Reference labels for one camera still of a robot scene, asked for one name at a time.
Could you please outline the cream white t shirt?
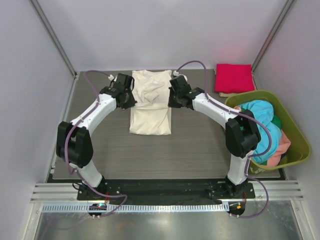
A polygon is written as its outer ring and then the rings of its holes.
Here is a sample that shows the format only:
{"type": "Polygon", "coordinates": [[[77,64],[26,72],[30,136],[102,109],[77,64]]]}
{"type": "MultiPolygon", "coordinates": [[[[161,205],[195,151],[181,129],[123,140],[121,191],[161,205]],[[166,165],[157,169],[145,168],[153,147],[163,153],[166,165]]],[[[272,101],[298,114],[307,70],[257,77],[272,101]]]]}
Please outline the cream white t shirt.
{"type": "Polygon", "coordinates": [[[168,107],[171,70],[133,70],[133,96],[129,132],[136,135],[171,135],[172,109],[168,107]]]}

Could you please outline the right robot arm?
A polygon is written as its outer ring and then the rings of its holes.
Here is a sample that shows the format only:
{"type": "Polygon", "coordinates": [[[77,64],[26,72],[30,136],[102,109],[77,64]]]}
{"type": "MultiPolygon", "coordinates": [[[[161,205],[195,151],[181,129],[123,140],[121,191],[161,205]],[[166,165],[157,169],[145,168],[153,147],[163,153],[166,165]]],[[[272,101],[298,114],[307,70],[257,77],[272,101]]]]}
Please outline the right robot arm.
{"type": "Polygon", "coordinates": [[[184,75],[170,81],[168,106],[188,108],[217,122],[225,132],[225,145],[230,152],[230,166],[225,177],[225,192],[231,198],[241,196],[248,182],[250,155],[261,140],[251,111],[237,111],[222,104],[201,88],[192,89],[184,75]]]}

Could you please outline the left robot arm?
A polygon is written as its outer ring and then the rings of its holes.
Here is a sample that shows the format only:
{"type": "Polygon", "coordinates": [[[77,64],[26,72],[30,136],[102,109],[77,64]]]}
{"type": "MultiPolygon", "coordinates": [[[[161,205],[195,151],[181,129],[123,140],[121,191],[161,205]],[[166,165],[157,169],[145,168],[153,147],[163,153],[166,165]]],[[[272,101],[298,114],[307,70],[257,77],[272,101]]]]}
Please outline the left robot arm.
{"type": "Polygon", "coordinates": [[[99,124],[117,108],[126,110],[137,103],[133,95],[135,80],[132,76],[118,73],[116,76],[98,70],[83,74],[95,93],[93,103],[70,122],[62,121],[57,128],[56,155],[64,160],[70,174],[76,173],[89,188],[88,193],[95,200],[106,194],[105,178],[94,162],[94,148],[91,136],[99,124]],[[106,75],[110,84],[97,91],[88,74],[106,75]]]}

